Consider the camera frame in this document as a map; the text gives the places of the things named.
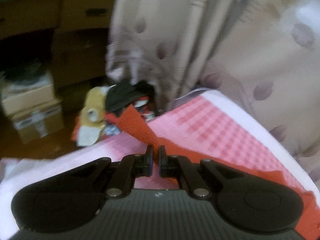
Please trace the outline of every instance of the drawer handle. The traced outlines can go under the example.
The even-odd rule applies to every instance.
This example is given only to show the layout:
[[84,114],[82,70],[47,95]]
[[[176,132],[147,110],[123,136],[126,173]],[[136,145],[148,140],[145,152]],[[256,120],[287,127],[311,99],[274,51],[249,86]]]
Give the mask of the drawer handle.
[[105,8],[89,8],[85,10],[85,15],[87,17],[103,17],[106,16],[108,9]]

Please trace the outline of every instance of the pink checkered fabric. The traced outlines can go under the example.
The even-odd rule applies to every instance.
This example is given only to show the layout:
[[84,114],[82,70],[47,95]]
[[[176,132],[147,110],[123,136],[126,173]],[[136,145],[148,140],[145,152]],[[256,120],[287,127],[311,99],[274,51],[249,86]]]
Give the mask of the pink checkered fabric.
[[[202,96],[153,120],[149,126],[158,137],[167,138],[181,147],[249,169],[281,171],[288,186],[303,189],[267,147]],[[107,139],[105,143],[113,149],[119,160],[124,155],[145,149],[145,145],[126,133]],[[172,188],[168,181],[160,180],[155,177],[139,178],[136,186],[161,188],[164,184],[164,188]]]

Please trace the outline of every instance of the silver screw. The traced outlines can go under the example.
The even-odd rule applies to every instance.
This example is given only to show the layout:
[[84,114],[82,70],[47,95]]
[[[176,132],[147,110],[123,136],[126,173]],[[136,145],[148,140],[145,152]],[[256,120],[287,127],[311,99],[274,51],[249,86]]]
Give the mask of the silver screw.
[[209,195],[209,190],[205,188],[197,188],[193,191],[193,193],[198,197],[205,197]]
[[106,191],[107,195],[110,197],[118,197],[121,195],[122,191],[118,188],[110,188]]

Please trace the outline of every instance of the curtain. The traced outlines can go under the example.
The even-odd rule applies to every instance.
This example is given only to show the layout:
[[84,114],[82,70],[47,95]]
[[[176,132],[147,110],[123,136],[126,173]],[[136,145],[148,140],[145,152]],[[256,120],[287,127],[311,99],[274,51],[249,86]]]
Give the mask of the curtain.
[[320,0],[116,0],[106,73],[149,81],[164,111],[221,91],[320,187],[319,34]]

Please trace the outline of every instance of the wooden cabinet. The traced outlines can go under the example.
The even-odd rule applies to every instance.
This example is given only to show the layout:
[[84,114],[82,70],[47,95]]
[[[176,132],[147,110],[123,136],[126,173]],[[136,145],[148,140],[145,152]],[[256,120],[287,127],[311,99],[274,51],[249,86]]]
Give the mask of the wooden cabinet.
[[62,0],[19,0],[0,4],[0,39],[57,28]]
[[63,0],[57,31],[108,28],[114,0]]

